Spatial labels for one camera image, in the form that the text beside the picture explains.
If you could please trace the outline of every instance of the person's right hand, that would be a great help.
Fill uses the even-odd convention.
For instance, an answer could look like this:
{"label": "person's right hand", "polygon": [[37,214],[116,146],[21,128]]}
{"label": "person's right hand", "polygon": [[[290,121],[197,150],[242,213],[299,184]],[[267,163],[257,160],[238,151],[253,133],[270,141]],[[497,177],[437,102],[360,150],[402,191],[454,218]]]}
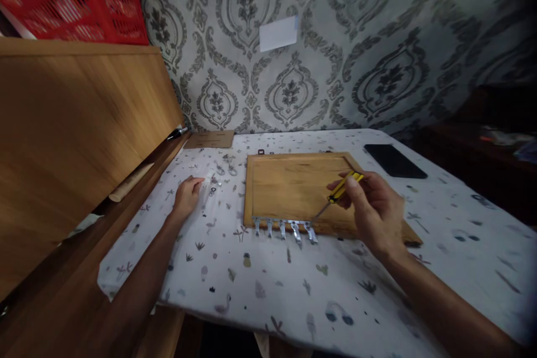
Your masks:
{"label": "person's right hand", "polygon": [[[407,254],[401,237],[404,200],[376,172],[363,172],[360,182],[352,177],[345,182],[345,195],[338,204],[348,209],[354,205],[354,220],[360,240],[373,255],[383,260]],[[345,177],[347,172],[340,173]],[[333,190],[340,181],[326,187]]]}

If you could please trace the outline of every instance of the white tablecloth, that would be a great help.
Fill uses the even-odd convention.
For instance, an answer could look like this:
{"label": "white tablecloth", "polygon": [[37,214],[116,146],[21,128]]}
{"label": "white tablecloth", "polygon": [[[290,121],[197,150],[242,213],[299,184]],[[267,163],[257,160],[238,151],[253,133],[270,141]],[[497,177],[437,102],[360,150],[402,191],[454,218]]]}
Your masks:
{"label": "white tablecloth", "polygon": [[[428,178],[388,176],[365,144],[393,144]],[[407,200],[405,218],[424,241],[411,249],[415,257],[516,341],[527,342],[536,234],[461,180],[370,129],[236,135],[230,149],[180,150],[101,262],[103,292],[112,298],[132,272],[171,211],[179,182],[189,175],[210,177],[218,162],[225,168],[222,187],[211,197],[213,185],[202,188],[198,208],[177,238],[161,302],[351,356],[445,355],[360,241],[318,236],[311,245],[303,236],[300,250],[291,233],[282,241],[277,232],[256,237],[241,226],[246,158],[258,149],[348,151],[364,169],[379,172]],[[226,154],[235,157],[236,176],[223,162]]]}

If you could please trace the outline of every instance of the wall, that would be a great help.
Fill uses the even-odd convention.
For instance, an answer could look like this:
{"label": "wall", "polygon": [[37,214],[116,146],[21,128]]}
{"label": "wall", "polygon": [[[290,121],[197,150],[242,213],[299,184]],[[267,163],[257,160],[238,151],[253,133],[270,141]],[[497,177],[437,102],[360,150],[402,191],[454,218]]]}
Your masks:
{"label": "wall", "polygon": [[[405,136],[484,82],[529,79],[522,0],[141,0],[185,118],[238,133],[371,127]],[[294,45],[258,27],[299,15]]]}

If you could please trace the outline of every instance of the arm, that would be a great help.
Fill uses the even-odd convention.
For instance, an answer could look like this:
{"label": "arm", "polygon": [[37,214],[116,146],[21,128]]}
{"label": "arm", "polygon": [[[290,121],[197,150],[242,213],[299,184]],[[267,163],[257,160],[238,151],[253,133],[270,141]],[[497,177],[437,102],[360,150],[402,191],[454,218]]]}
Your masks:
{"label": "arm", "polygon": [[116,349],[135,340],[157,301],[173,244],[197,204],[203,180],[189,177],[177,189],[173,210],[162,229],[107,308],[103,321],[92,329],[87,356],[113,356]]}
{"label": "arm", "polygon": [[[446,350],[457,357],[509,357],[519,346],[417,262],[401,237],[404,201],[378,174],[349,178],[340,205],[355,208],[360,237],[407,294],[414,310]],[[339,181],[327,187],[333,189]]]}

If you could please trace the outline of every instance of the cardboard piece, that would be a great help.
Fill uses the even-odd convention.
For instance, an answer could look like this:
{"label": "cardboard piece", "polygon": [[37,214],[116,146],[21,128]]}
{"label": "cardboard piece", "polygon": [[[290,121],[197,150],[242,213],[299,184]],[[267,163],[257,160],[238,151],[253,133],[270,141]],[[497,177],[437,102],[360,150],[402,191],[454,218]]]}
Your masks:
{"label": "cardboard piece", "polygon": [[233,130],[193,133],[183,148],[229,148],[234,135]]}

